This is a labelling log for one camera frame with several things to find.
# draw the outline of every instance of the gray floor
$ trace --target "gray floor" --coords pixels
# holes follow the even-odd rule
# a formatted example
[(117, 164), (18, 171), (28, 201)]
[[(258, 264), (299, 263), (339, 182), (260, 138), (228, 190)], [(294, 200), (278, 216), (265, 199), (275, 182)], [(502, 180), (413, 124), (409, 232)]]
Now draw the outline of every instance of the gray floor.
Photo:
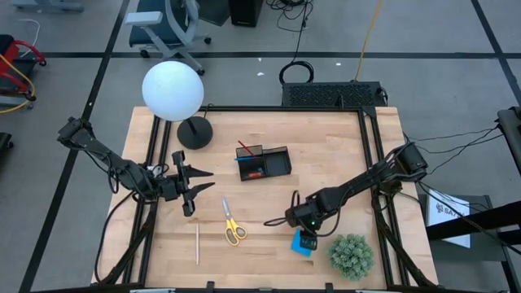
[[(0, 31), (31, 42), (34, 24), (42, 24), (37, 47), (44, 52), (103, 52), (122, 0), (84, 1), (81, 15), (45, 15), (17, 11), (0, 0)], [(479, 1), (505, 52), (520, 52), (521, 2)], [(129, 11), (137, 1), (130, 1)], [(376, 1), (321, 0), (309, 18), (302, 51), (359, 51)], [(230, 21), (221, 28), (203, 24), (213, 44), (196, 51), (293, 51), (296, 33), (276, 27), (278, 13), (267, 7), (257, 28), (239, 28)], [(286, 24), (298, 28), (296, 23)], [(129, 28), (122, 27), (115, 52), (136, 51), (128, 46)], [(385, 1), (368, 45), (369, 52), (481, 52), (493, 49), (468, 0)], [(307, 59), (315, 81), (349, 81), (357, 59)], [(122, 152), (131, 111), (142, 105), (141, 82), (159, 59), (111, 59), (101, 84), (91, 122), (99, 140)], [(205, 103), (217, 105), (279, 105), (278, 83), (284, 58), (201, 59)], [(37, 68), (34, 81), (38, 101), (32, 111), (0, 116), (0, 132), (14, 136), (16, 148), (0, 176), (0, 287), (17, 291), (55, 192), (67, 151), (56, 141), (69, 116), (79, 116), (93, 85), (101, 59), (49, 59)], [(510, 59), (521, 78), (521, 60)], [(302, 81), (305, 72), (291, 69), (287, 81)], [(380, 81), (398, 107), (405, 132), (416, 138), (462, 133), (494, 126), (497, 110), (517, 105), (496, 59), (366, 59), (361, 81)], [(444, 150), (470, 138), (424, 143)], [(448, 156), (426, 155), (430, 165)], [(426, 179), (450, 194), (491, 195), (495, 205), (519, 200), (521, 180), (506, 143), (497, 139), (467, 149), (453, 162)], [(42, 265), (33, 289), (85, 286), (90, 282), (95, 250), (107, 215), (110, 193), (106, 178), (83, 155), (71, 174)], [(514, 258), (518, 272), (521, 261)], [(501, 266), (491, 263), (436, 261), (440, 283), (454, 289), (506, 289)]]

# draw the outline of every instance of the red pen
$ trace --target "red pen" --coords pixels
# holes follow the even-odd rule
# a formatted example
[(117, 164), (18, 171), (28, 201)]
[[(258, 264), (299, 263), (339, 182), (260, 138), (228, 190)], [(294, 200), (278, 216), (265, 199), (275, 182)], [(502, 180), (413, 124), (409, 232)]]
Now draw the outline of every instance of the red pen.
[(256, 158), (256, 155), (253, 155), (252, 151), (250, 151), (250, 149), (247, 148), (247, 146), (244, 145), (244, 143), (242, 143), (241, 141), (237, 141), (241, 144), (241, 146), (243, 146), (243, 148), (250, 153), (250, 155), (252, 155), (252, 157)]

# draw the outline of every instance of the yellow scissors handle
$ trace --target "yellow scissors handle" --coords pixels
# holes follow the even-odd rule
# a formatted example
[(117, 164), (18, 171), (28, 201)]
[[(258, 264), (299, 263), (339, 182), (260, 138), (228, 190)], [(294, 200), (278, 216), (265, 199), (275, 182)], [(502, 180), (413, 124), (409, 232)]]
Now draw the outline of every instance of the yellow scissors handle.
[(242, 226), (237, 225), (234, 219), (226, 220), (226, 240), (233, 246), (239, 245), (240, 239), (245, 239), (247, 232)]

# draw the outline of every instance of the yellow cable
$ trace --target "yellow cable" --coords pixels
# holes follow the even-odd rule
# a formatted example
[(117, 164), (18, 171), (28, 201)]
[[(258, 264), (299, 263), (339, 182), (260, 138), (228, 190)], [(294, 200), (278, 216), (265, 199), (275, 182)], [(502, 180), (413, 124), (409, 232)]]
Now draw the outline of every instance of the yellow cable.
[[(22, 78), (24, 78), (31, 85), (31, 88), (33, 89), (31, 91), (31, 97), (34, 97), (34, 95), (36, 94), (36, 87), (34, 87), (33, 82), (28, 77), (26, 77), (22, 72), (20, 72), (20, 70), (18, 70), (16, 67), (14, 67), (13, 64), (11, 64), (9, 61), (7, 61), (7, 59), (2, 54), (0, 54), (0, 59), (2, 59), (3, 62), (5, 62), (7, 65), (9, 65), (9, 67), (12, 70), (14, 70), (16, 73), (18, 73)], [(21, 103), (20, 105), (18, 105), (16, 107), (12, 107), (11, 109), (0, 111), (0, 114), (7, 114), (10, 112), (14, 112), (16, 110), (19, 110), (19, 109), (25, 107), (25, 105), (27, 105), (28, 103), (29, 103), (29, 101), (25, 100), (25, 102)]]
[(361, 48), (360, 61), (358, 62), (357, 74), (355, 76), (354, 81), (358, 81), (358, 74), (360, 74), (361, 65), (364, 62), (364, 53), (366, 52), (367, 41), (369, 40), (369, 36), (371, 35), (371, 30), (373, 30), (374, 23), (376, 22), (376, 19), (378, 18), (378, 14), (380, 13), (382, 4), (383, 4), (383, 0), (378, 0), (378, 6), (376, 7), (376, 10), (374, 11), (373, 19), (371, 20), (371, 26), (367, 30), (366, 39), (364, 40), (364, 46)]

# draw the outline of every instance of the scissors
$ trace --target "scissors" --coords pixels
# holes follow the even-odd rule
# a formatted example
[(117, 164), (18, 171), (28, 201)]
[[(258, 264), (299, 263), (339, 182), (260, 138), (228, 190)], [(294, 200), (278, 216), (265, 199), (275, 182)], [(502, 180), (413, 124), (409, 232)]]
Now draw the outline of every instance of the scissors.
[(226, 198), (222, 198), (222, 205), (225, 208), (226, 214), (226, 240), (228, 240), (228, 243), (230, 243), (231, 245), (238, 246), (240, 240), (246, 238), (246, 229), (235, 223), (234, 218), (231, 216), (230, 208), (228, 208), (228, 202), (226, 202)]

